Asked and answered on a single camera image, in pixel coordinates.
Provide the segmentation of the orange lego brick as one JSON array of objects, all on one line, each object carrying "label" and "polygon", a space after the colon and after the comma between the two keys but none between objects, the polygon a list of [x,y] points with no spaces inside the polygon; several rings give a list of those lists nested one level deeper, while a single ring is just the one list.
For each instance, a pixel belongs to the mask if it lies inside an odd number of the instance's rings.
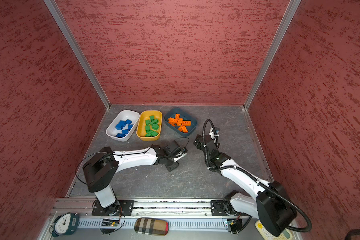
[{"label": "orange lego brick", "polygon": [[174,118],[169,118],[168,119],[168,123],[172,126],[176,126],[178,122],[178,119],[174,119]]}]

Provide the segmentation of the green lego plate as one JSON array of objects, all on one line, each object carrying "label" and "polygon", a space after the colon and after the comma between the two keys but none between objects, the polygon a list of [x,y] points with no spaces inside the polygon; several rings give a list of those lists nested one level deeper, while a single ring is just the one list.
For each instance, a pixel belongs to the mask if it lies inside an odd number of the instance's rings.
[{"label": "green lego plate", "polygon": [[146,131],[145,137],[150,138],[150,137],[155,137],[155,136],[157,136],[157,135],[158,135],[158,132],[153,131],[153,130],[148,130],[148,131]]}]

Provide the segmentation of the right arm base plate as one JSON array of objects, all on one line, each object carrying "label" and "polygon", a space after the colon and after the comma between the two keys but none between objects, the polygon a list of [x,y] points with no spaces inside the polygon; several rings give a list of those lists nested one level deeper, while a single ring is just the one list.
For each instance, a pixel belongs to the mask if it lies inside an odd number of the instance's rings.
[{"label": "right arm base plate", "polygon": [[232,204],[227,200],[211,200],[211,212],[212,216],[216,217],[248,217],[248,214],[237,212]]}]

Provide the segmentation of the green small lego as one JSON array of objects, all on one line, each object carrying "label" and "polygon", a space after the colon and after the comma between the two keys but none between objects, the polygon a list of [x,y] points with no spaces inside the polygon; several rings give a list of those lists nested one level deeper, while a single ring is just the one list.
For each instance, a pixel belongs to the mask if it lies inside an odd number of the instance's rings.
[{"label": "green small lego", "polygon": [[160,126],[158,124],[152,124],[152,129],[158,131],[160,129]]}]

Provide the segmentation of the green long lego brick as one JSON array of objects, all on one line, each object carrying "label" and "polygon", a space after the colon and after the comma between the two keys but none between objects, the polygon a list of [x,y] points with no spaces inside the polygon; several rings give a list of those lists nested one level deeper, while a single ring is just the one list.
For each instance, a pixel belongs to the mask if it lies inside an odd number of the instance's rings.
[{"label": "green long lego brick", "polygon": [[158,119],[155,119],[153,121],[151,121],[151,125],[153,126],[154,124],[158,124],[159,123],[159,120]]}]

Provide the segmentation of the blue long lego brick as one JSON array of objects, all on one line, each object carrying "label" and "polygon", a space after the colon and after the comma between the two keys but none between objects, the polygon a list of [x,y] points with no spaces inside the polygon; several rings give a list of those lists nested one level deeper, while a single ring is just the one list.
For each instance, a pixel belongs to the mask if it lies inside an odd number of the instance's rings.
[{"label": "blue long lego brick", "polygon": [[120,134],[120,133],[118,133],[117,135],[116,135],[116,138],[123,138],[123,137],[125,137],[126,135],[125,134]]}]

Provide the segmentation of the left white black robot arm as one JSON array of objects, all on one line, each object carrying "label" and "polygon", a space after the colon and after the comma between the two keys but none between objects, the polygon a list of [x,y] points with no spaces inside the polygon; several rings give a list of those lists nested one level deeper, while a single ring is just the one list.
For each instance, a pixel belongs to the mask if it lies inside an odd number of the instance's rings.
[{"label": "left white black robot arm", "polygon": [[180,164],[179,160],[188,153],[187,147],[181,147],[177,141],[161,147],[151,145],[135,151],[113,151],[104,147],[87,156],[82,170],[88,191],[95,194],[97,202],[103,209],[109,210],[119,205],[111,181],[116,173],[139,166],[164,165],[171,172]]}]

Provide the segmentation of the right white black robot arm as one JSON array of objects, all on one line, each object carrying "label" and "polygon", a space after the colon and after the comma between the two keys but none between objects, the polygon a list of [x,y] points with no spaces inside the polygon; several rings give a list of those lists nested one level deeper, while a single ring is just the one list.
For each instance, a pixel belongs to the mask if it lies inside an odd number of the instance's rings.
[{"label": "right white black robot arm", "polygon": [[212,126],[206,132],[204,122],[202,133],[197,135],[194,145],[203,151],[207,169],[217,172],[241,187],[248,196],[237,192],[229,197],[229,206],[238,213],[245,213],[257,218],[273,236],[279,236],[285,229],[307,233],[312,229],[308,215],[289,198],[285,188],[277,181],[272,183],[262,180],[243,169],[230,156],[219,150],[219,133]]}]

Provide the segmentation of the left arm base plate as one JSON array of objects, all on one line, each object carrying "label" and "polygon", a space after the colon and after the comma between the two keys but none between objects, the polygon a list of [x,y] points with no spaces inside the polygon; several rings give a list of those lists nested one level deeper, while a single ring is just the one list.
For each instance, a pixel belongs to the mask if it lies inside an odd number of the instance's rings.
[{"label": "left arm base plate", "polygon": [[132,214],[133,200],[116,200],[108,207],[102,207],[99,200],[93,202],[92,216],[130,216]]}]

